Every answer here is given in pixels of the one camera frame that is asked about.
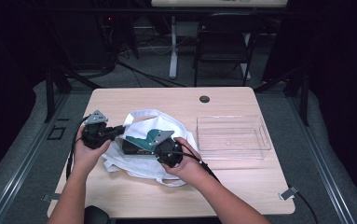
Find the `person's hand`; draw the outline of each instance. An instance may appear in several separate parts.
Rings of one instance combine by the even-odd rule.
[[[80,139],[82,137],[83,130],[84,126],[81,126],[78,130],[76,139]],[[108,149],[110,144],[111,140],[107,140],[103,143],[101,147],[91,149],[89,147],[86,147],[82,140],[77,140],[76,148],[74,151],[73,172],[78,172],[82,175],[88,175],[96,165],[98,159]]]
[[[190,144],[184,138],[176,137],[174,140],[182,144],[182,150],[184,153],[192,155],[190,152],[192,151],[198,159],[201,159],[200,154],[192,146],[190,146]],[[183,156],[181,163],[177,167],[171,168],[166,164],[161,165],[167,173],[178,176],[189,185],[194,185],[197,181],[199,181],[199,178],[202,175],[208,175],[198,161],[187,156]]]

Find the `teal object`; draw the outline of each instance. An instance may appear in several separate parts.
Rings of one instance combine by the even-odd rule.
[[[146,134],[146,139],[135,138],[132,136],[126,136],[126,141],[133,143],[135,146],[140,147],[144,150],[153,152],[156,146],[151,146],[151,143],[155,140],[158,134],[161,132],[159,129],[152,129]]]

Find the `white plastic bag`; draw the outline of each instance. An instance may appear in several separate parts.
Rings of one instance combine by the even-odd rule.
[[[143,121],[134,122],[136,118],[153,117]],[[124,170],[128,175],[140,178],[155,179],[158,183],[168,187],[179,187],[185,184],[175,175],[167,174],[157,161],[155,155],[125,155],[122,150],[122,141],[127,136],[145,139],[150,130],[174,131],[172,137],[183,137],[198,151],[195,139],[184,125],[171,116],[155,109],[137,110],[131,112],[123,124],[126,131],[111,143],[108,150],[103,154],[106,159],[104,166],[108,172]],[[176,180],[165,183],[163,179]]]

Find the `clear plastic container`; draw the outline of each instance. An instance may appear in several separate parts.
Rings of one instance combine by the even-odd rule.
[[[271,141],[260,116],[198,117],[199,153],[204,160],[263,160]]]

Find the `wooden table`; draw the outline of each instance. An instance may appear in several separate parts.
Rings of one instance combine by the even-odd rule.
[[[210,97],[202,103],[202,95]],[[127,115],[138,109],[157,109],[176,118],[196,137],[198,116],[262,116],[254,92],[250,88],[154,88],[98,89],[93,92],[85,116],[100,109],[108,118],[108,126],[123,123]],[[215,212],[191,186],[169,188],[155,180],[131,177],[123,172],[108,173],[100,158],[90,173],[86,206],[95,205],[114,218],[136,217],[212,217]],[[279,198],[288,189],[280,163],[271,150],[259,161],[206,161],[222,184],[262,214],[292,214],[292,199]],[[62,171],[56,193],[65,184]],[[56,201],[50,204],[51,214]]]

